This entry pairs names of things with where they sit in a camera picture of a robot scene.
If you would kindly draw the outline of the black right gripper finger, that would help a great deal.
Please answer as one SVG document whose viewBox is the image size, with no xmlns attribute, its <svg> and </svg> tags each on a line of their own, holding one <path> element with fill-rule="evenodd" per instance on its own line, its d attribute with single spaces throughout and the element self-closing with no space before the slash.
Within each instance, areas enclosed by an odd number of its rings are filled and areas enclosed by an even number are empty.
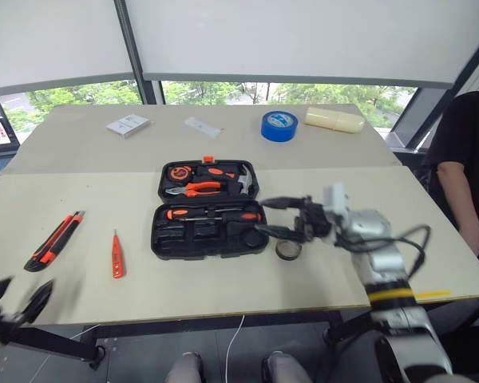
<svg viewBox="0 0 479 383">
<path fill-rule="evenodd" d="M 263 199 L 259 202 L 260 205 L 271 209 L 304 209 L 307 205 L 307 197 L 293 198 L 293 197 L 273 197 Z"/>
<path fill-rule="evenodd" d="M 255 229 L 262 234 L 276 239 L 300 240 L 300 233 L 288 227 L 257 224 L 255 225 Z"/>
</svg>

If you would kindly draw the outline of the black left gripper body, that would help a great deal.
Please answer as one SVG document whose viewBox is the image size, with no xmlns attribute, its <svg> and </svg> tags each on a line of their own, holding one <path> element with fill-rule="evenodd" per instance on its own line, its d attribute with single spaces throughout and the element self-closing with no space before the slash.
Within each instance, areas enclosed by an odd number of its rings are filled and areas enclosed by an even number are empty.
<svg viewBox="0 0 479 383">
<path fill-rule="evenodd" d="M 11 340 L 19 327 L 24 323 L 24 314 L 3 314 L 0 309 L 0 340 Z"/>
</svg>

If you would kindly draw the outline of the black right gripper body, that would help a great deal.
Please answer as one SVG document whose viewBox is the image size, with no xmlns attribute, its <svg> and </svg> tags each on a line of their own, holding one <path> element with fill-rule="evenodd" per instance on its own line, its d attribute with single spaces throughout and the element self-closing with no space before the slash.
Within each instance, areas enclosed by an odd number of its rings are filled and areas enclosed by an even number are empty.
<svg viewBox="0 0 479 383">
<path fill-rule="evenodd" d="M 311 242 L 314 238 L 325 239 L 331 233 L 331 222 L 325 215 L 323 205 L 312 201 L 310 196 L 297 199 L 295 207 L 299 215 L 295 217 L 297 242 Z"/>
</svg>

